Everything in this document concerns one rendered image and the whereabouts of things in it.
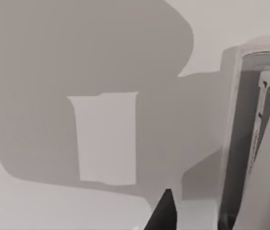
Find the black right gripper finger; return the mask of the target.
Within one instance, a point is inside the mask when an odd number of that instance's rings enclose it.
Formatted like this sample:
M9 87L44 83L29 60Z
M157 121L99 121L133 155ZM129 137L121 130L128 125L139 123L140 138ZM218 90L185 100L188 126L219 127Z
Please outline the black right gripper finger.
M165 189L143 230L177 230L177 210L171 189Z

